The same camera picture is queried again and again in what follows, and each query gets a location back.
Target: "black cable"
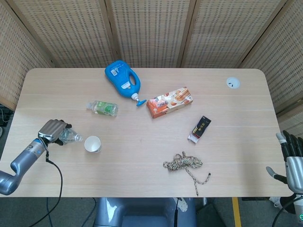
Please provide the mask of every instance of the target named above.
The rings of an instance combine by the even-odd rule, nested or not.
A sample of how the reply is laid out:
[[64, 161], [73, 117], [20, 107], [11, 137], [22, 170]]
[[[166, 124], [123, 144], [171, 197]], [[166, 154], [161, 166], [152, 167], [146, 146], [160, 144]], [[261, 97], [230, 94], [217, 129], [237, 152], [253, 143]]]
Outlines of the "black cable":
[[179, 202], [179, 198], [177, 198], [177, 204], [176, 204], [176, 210], [175, 210], [175, 220], [174, 220], [174, 227], [178, 226], [178, 202]]
[[51, 215], [50, 215], [49, 210], [48, 210], [48, 197], [46, 198], [46, 210], [47, 210], [47, 213], [48, 213], [49, 224], [51, 224], [51, 227], [53, 227]]
[[40, 218], [38, 221], [36, 221], [34, 224], [30, 225], [29, 227], [35, 226], [35, 225], [38, 224], [40, 221], [42, 221], [45, 217], [47, 217], [47, 216], [56, 208], [56, 206], [58, 205], [58, 203], [60, 202], [60, 199], [61, 199], [62, 187], [63, 187], [63, 176], [62, 176], [62, 173], [61, 173], [60, 168], [59, 168], [54, 162], [48, 160], [48, 156], [49, 156], [49, 155], [48, 155], [48, 150], [46, 150], [46, 162], [48, 162], [48, 163], [54, 165], [54, 166], [58, 169], [58, 171], [59, 171], [59, 173], [60, 173], [60, 177], [61, 177], [61, 187], [60, 187], [59, 198], [58, 198], [58, 201], [57, 201], [56, 205], [54, 205], [54, 207], [53, 207], [47, 214], [45, 214], [42, 218]]
[[2, 109], [0, 109], [0, 110], [1, 110], [1, 112], [2, 112], [2, 121], [3, 121], [3, 122], [9, 122], [9, 119], [8, 119], [7, 121], [4, 120], [4, 118], [3, 118], [3, 116], [4, 116], [3, 110], [2, 110]]
[[89, 215], [87, 216], [87, 218], [85, 219], [84, 223], [82, 224], [81, 227], [84, 227], [85, 223], [89, 220], [90, 216], [92, 215], [92, 213], [94, 212], [96, 205], [97, 205], [97, 201], [95, 200], [95, 198], [92, 198], [95, 201], [95, 205], [94, 208], [91, 210], [91, 212], [89, 213]]
[[276, 221], [278, 220], [278, 217], [281, 215], [281, 213], [285, 210], [286, 207], [288, 207], [289, 205], [291, 205], [291, 204], [293, 204], [294, 202], [297, 202], [297, 201], [299, 201], [299, 200], [301, 200], [301, 199], [303, 199], [303, 196], [301, 196], [300, 198], [297, 198], [297, 199], [293, 199], [293, 200], [289, 201], [287, 204], [285, 204], [285, 205], [281, 208], [281, 210], [277, 213], [277, 215], [276, 215], [276, 217], [275, 217], [275, 219], [274, 219], [273, 224], [272, 224], [271, 227], [275, 227], [275, 224], [276, 224]]

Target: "orange and white box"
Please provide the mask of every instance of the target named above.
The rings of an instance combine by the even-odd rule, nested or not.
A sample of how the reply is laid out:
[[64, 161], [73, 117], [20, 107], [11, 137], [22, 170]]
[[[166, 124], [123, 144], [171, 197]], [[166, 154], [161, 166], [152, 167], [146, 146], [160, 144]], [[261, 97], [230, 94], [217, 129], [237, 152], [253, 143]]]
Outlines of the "orange and white box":
[[149, 99], [147, 107], [153, 118], [157, 118], [180, 109], [193, 102], [193, 98], [187, 87], [168, 92], [164, 95]]

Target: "blue plastic bottle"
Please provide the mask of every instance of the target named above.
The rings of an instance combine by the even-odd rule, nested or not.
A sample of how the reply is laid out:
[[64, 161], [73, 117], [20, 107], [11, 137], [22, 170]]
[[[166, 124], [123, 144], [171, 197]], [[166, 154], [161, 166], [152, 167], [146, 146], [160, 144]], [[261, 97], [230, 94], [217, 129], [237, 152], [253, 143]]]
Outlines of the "blue plastic bottle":
[[[138, 93], [140, 91], [140, 80], [137, 74], [122, 60], [117, 60], [105, 68], [105, 75], [116, 87], [120, 95], [126, 98], [132, 98], [137, 101], [137, 106], [146, 102], [140, 101]], [[133, 76], [135, 84], [132, 84], [130, 76]]]

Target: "wooden table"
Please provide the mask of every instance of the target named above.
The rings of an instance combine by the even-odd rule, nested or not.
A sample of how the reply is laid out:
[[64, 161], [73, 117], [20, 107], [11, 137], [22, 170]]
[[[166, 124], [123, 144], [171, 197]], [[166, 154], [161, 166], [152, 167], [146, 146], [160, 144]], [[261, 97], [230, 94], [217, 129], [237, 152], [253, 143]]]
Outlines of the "wooden table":
[[[192, 169], [201, 197], [288, 196], [286, 185], [271, 178], [271, 166], [285, 174], [275, 133], [279, 131], [264, 74], [254, 69], [134, 69], [140, 99], [187, 86], [191, 105], [152, 119], [146, 106], [121, 97], [104, 69], [33, 69], [25, 79], [0, 169], [9, 165], [49, 119], [64, 119], [84, 139], [96, 135], [102, 151], [83, 144], [49, 146], [50, 160], [63, 173], [63, 197], [196, 197], [185, 170], [169, 172], [164, 161], [185, 151], [203, 160]], [[230, 89], [228, 77], [241, 86]], [[118, 116], [86, 110], [88, 101], [117, 103]], [[212, 120], [195, 145], [187, 136], [202, 115]], [[24, 176], [14, 197], [57, 197], [59, 173], [42, 155]]]

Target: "robotic hand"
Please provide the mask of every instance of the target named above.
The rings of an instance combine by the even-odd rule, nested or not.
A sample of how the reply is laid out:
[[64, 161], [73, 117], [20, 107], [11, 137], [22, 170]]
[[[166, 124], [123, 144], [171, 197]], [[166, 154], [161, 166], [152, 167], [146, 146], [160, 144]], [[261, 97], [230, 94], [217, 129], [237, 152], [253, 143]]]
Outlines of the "robotic hand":
[[300, 226], [303, 226], [303, 139], [296, 138], [294, 135], [289, 135], [287, 131], [277, 133], [282, 153], [285, 161], [286, 177], [276, 174], [272, 168], [266, 167], [267, 172], [275, 179], [288, 185], [296, 196], [294, 202], [297, 220]]
[[71, 124], [67, 124], [63, 120], [49, 120], [40, 129], [38, 138], [34, 139], [10, 164], [16, 174], [12, 176], [0, 171], [1, 194], [10, 195], [18, 188], [24, 174], [45, 151], [45, 146], [50, 143], [63, 145], [63, 142], [58, 138], [65, 128], [71, 128]]

